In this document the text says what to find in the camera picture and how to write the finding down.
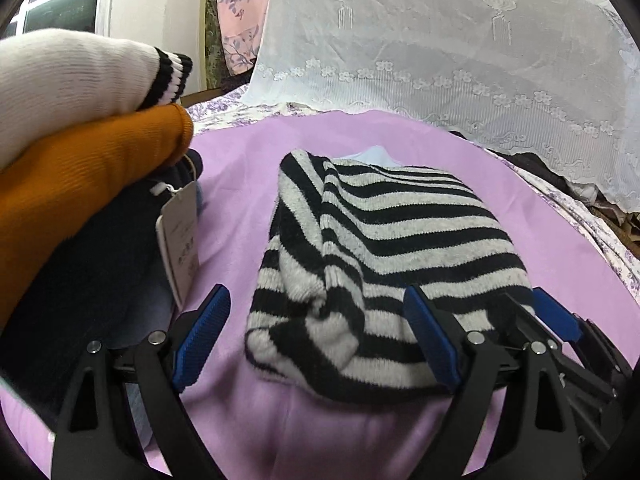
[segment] orange knit sleeve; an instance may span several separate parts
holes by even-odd
[[[0,173],[0,326],[57,245],[126,186],[175,164],[193,135],[178,105],[79,124]]]

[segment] window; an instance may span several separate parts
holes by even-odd
[[[98,0],[28,0],[24,31],[40,28],[95,31]]]
[[[15,29],[17,26],[18,26],[18,16],[14,16],[14,18],[11,20],[11,23],[9,23],[9,26],[2,33],[2,36],[0,36],[0,40],[4,40],[4,38],[10,38],[11,36],[15,36]]]

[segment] metal screw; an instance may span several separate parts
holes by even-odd
[[[86,351],[89,352],[89,354],[97,354],[100,351],[100,348],[102,348],[102,343],[100,343],[100,341],[91,341],[86,346]]]
[[[481,345],[484,343],[484,336],[479,332],[469,332],[466,338],[472,345]]]
[[[546,346],[540,341],[534,341],[533,343],[531,343],[531,350],[536,355],[542,355],[546,352]]]
[[[149,334],[149,337],[147,338],[147,340],[152,345],[159,345],[160,343],[164,343],[165,339],[166,339],[166,334],[162,330],[156,330],[155,332],[152,332],[151,334]]]

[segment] blue gripper pad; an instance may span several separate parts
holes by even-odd
[[[444,333],[428,304],[412,286],[404,292],[402,307],[404,317],[414,331],[434,377],[451,393],[455,392],[462,382],[456,348]]]
[[[220,286],[209,298],[191,331],[175,353],[172,383],[178,392],[182,392],[198,380],[230,312],[231,296],[225,286]]]
[[[577,319],[549,293],[540,287],[533,289],[533,310],[560,339],[578,341],[582,337]]]

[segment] white sweater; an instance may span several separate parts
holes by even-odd
[[[0,171],[73,124],[174,102],[191,59],[129,40],[46,29],[0,41]]]

